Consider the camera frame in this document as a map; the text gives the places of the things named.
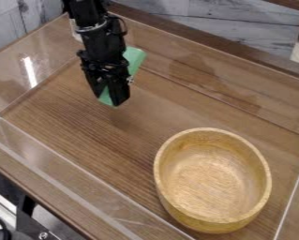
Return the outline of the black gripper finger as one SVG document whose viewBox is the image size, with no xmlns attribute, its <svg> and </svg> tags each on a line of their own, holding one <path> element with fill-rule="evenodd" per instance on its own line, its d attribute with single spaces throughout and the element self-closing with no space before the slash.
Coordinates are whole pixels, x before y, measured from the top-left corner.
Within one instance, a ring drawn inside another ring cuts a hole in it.
<svg viewBox="0 0 299 240">
<path fill-rule="evenodd" d="M 106 87 L 106 81 L 102 79 L 101 75 L 97 72 L 86 71 L 85 78 L 86 78 L 92 93 L 98 98 Z"/>
<path fill-rule="evenodd" d="M 108 79 L 109 99 L 114 107 L 129 99 L 129 84 L 125 78 L 109 77 Z"/>
</svg>

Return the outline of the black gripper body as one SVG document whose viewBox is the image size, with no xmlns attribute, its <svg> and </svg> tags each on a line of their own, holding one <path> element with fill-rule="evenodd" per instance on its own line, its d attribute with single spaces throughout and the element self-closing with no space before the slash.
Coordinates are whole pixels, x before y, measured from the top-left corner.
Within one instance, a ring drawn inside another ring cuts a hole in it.
<svg viewBox="0 0 299 240">
<path fill-rule="evenodd" d="M 126 29 L 113 15 L 74 18 L 74 32 L 81 37 L 84 49 L 77 52 L 81 69 L 88 79 L 129 77 L 129 62 L 124 57 Z"/>
</svg>

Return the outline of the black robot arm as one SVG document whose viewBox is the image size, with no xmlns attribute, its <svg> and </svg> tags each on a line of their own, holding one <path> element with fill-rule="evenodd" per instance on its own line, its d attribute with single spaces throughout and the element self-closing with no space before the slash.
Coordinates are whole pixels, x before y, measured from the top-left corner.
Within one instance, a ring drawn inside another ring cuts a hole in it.
<svg viewBox="0 0 299 240">
<path fill-rule="evenodd" d="M 62 3 L 84 44 L 76 55 L 89 88 L 98 100 L 117 107 L 129 99 L 129 62 L 124 57 L 128 31 L 121 28 L 120 18 L 108 13 L 104 0 Z"/>
</svg>

